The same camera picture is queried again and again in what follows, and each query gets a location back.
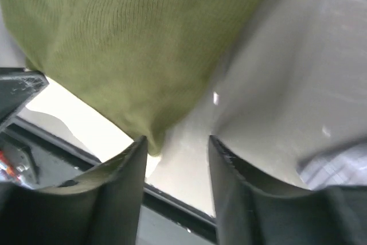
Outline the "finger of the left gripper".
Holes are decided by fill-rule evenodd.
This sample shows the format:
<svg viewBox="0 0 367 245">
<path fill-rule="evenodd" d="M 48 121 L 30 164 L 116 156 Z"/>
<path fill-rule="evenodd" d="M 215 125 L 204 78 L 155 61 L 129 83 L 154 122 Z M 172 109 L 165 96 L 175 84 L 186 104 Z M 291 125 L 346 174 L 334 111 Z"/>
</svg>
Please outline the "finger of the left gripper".
<svg viewBox="0 0 367 245">
<path fill-rule="evenodd" d="M 1 124 L 11 120 L 49 85 L 40 71 L 25 68 L 1 68 Z"/>
</svg>

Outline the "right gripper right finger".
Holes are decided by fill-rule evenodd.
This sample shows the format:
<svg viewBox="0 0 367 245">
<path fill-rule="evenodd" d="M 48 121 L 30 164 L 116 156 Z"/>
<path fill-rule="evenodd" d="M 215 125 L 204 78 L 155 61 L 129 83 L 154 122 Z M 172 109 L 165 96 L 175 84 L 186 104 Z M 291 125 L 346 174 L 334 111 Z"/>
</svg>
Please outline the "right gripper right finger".
<svg viewBox="0 0 367 245">
<path fill-rule="evenodd" d="M 280 181 L 216 136 L 208 157 L 219 244 L 365 244 L 366 188 Z"/>
</svg>

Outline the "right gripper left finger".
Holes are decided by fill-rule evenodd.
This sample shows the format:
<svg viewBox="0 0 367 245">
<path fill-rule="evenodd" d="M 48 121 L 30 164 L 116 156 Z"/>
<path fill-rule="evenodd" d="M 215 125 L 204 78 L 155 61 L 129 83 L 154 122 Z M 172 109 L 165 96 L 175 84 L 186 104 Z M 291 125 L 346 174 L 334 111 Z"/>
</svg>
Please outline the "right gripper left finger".
<svg viewBox="0 0 367 245">
<path fill-rule="evenodd" d="M 147 139 L 58 186 L 1 183 L 2 244 L 134 244 Z"/>
</svg>

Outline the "olive green underwear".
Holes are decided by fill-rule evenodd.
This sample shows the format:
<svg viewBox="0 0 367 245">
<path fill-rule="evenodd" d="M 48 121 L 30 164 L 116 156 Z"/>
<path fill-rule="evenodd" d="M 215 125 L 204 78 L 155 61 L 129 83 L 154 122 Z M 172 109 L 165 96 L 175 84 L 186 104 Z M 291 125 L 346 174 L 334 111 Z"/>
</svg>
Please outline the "olive green underwear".
<svg viewBox="0 0 367 245">
<path fill-rule="evenodd" d="M 262 0 L 1 0 L 29 68 L 160 153 Z"/>
</svg>

